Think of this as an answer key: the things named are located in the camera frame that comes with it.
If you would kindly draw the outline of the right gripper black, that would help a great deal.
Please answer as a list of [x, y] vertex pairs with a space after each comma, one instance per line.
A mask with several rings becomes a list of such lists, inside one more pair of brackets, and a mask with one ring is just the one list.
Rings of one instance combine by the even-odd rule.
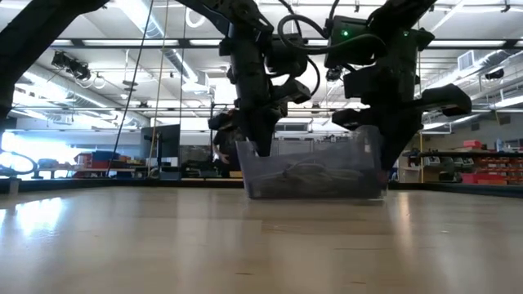
[[390, 171], [413, 136], [423, 129], [422, 114], [440, 111], [446, 117], [470, 114], [472, 101], [461, 88], [450, 83], [427, 89], [414, 100], [417, 48], [392, 48], [368, 67], [370, 108], [338, 110], [332, 122], [349, 131], [373, 126], [381, 135], [380, 160]]

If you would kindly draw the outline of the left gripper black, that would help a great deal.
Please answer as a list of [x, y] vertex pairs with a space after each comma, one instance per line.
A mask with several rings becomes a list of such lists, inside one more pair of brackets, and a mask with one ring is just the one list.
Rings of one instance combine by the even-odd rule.
[[[238, 127], [244, 140], [251, 141], [258, 156], [268, 157], [275, 125], [288, 115], [281, 102], [271, 97], [271, 84], [265, 69], [265, 53], [270, 49], [273, 32], [252, 27], [231, 25], [230, 64], [238, 98], [236, 111], [219, 113], [208, 120], [208, 128], [218, 132], [222, 128]], [[261, 149], [249, 118], [262, 114]]]

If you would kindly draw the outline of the transparent grey plastic bin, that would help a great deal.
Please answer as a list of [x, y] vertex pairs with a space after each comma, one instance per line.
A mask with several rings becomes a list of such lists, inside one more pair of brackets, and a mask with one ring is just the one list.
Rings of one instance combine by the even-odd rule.
[[249, 141], [236, 146], [251, 199], [380, 199], [386, 189], [376, 127], [335, 142], [277, 140], [268, 157], [258, 156]]

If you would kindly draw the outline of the person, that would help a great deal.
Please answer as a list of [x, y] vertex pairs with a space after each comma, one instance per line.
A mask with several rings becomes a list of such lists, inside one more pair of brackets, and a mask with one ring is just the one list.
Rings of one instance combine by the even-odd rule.
[[214, 136], [212, 148], [221, 162], [219, 169], [222, 177], [229, 178], [231, 172], [240, 170], [236, 142], [243, 140], [240, 129], [234, 126], [222, 128]]

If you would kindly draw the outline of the shelf with red bins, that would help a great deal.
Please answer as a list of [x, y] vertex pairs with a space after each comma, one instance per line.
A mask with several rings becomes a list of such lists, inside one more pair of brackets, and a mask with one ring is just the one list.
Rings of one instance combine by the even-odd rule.
[[[419, 183], [418, 153], [406, 152], [399, 158], [399, 181]], [[420, 155], [424, 183], [523, 185], [523, 153], [430, 150]]]

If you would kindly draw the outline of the black monitor on stand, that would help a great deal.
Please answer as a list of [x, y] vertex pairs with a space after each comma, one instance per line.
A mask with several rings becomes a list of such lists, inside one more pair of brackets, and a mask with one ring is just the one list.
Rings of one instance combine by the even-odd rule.
[[140, 134], [140, 157], [150, 164], [151, 172], [159, 179], [178, 180], [179, 168], [164, 162], [164, 159], [178, 158], [181, 125], [145, 127]]

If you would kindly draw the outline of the black overhead crossbar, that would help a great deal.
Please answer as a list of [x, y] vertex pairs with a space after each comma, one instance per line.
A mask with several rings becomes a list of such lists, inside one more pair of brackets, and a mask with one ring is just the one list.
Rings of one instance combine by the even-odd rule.
[[[146, 39], [138, 38], [59, 38], [51, 44], [51, 48], [87, 48], [87, 49], [159, 49], [166, 48], [217, 48], [221, 42], [220, 38], [190, 39], [190, 38], [168, 38]], [[428, 50], [501, 50], [518, 49], [523, 50], [523, 38], [520, 39], [435, 39], [428, 46]]]

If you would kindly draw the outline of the blue storage box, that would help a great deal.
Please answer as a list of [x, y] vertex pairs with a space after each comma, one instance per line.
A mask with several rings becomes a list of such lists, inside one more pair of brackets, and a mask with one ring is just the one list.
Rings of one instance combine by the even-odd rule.
[[93, 161], [118, 160], [119, 157], [120, 157], [120, 154], [115, 153], [113, 151], [97, 150], [97, 151], [92, 152]]

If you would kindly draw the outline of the red storage box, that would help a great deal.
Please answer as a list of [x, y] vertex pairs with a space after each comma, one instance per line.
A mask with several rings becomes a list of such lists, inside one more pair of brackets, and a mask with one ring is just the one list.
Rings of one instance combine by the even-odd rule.
[[74, 161], [81, 168], [101, 169], [107, 168], [110, 164], [110, 161], [93, 161], [92, 153], [80, 153], [74, 157]]

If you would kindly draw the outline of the silver ventilation duct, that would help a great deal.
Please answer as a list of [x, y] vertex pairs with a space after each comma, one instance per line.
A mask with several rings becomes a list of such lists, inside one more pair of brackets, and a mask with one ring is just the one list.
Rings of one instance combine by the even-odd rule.
[[[151, 3], [154, 0], [114, 0], [117, 8], [145, 35], [146, 39], [164, 38], [165, 31], [154, 17]], [[182, 59], [176, 49], [161, 49], [164, 57], [174, 66], [185, 82], [197, 82], [196, 72]]]
[[[504, 69], [504, 77], [487, 80], [485, 75]], [[472, 100], [483, 100], [486, 91], [523, 77], [523, 50], [470, 50], [456, 58], [454, 67], [422, 81], [422, 91], [450, 83], [461, 88]]]

